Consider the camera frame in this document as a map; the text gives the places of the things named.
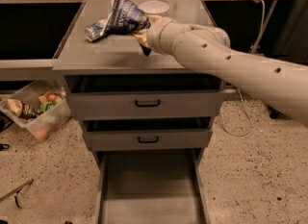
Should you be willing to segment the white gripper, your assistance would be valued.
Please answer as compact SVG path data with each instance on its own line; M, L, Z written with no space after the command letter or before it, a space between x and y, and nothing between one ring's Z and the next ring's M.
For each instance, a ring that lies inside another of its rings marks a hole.
M143 54L148 57L152 49L156 53L172 55L176 39L187 30L187 25L156 14L150 14L148 18L151 22L148 31L143 29L133 33Z

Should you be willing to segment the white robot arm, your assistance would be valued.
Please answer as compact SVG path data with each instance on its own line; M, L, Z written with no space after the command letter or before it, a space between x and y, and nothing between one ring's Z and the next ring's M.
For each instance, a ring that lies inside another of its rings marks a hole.
M235 51L220 28L169 17L155 15L150 27L136 31L135 37L189 70L216 76L308 125L308 66Z

